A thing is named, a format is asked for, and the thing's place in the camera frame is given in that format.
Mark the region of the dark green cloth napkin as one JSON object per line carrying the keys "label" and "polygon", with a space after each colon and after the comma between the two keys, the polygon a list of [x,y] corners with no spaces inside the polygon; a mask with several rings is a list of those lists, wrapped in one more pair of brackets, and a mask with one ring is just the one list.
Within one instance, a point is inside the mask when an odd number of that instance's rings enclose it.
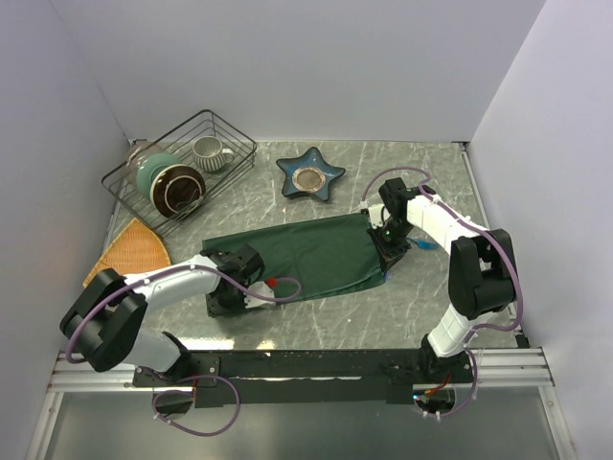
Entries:
{"label": "dark green cloth napkin", "polygon": [[205,249],[236,252],[248,244],[264,262],[264,279],[291,277],[298,302],[344,295],[385,283],[375,245],[360,213],[319,218],[209,238]]}

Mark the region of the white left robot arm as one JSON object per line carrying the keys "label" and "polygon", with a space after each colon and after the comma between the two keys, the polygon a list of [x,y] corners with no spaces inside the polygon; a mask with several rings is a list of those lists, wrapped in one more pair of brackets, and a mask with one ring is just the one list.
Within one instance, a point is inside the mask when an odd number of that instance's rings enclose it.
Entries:
{"label": "white left robot arm", "polygon": [[99,272],[61,319],[71,363],[101,373],[120,363],[151,369],[169,385],[189,376],[191,353],[172,333],[148,330],[148,314],[205,295],[210,315],[272,305],[261,279],[263,260],[249,245],[236,252],[204,250],[187,261],[144,273]]}

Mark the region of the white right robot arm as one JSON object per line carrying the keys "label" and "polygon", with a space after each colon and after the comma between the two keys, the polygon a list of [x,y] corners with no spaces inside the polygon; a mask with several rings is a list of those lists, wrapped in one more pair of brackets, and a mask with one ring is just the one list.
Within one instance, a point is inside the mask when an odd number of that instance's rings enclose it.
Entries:
{"label": "white right robot arm", "polygon": [[425,337],[419,359],[421,375],[438,382],[451,372],[451,358],[467,348],[477,331],[510,332],[517,327],[489,322],[509,304],[522,303],[511,237],[457,214],[423,184],[409,189],[401,178],[393,178],[378,193],[382,203],[368,208],[369,234],[383,271],[404,257],[410,248],[408,234],[415,227],[449,255],[450,304]]}

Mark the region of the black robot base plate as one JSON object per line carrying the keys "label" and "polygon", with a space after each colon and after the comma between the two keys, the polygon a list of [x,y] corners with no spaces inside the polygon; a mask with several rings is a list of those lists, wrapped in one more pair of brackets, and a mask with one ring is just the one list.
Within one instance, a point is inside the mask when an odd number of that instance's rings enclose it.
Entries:
{"label": "black robot base plate", "polygon": [[253,403],[340,403],[384,401],[411,404],[416,386],[470,384],[468,357],[428,363],[416,349],[198,351],[197,382],[159,379],[143,369],[137,388],[190,390],[196,408]]}

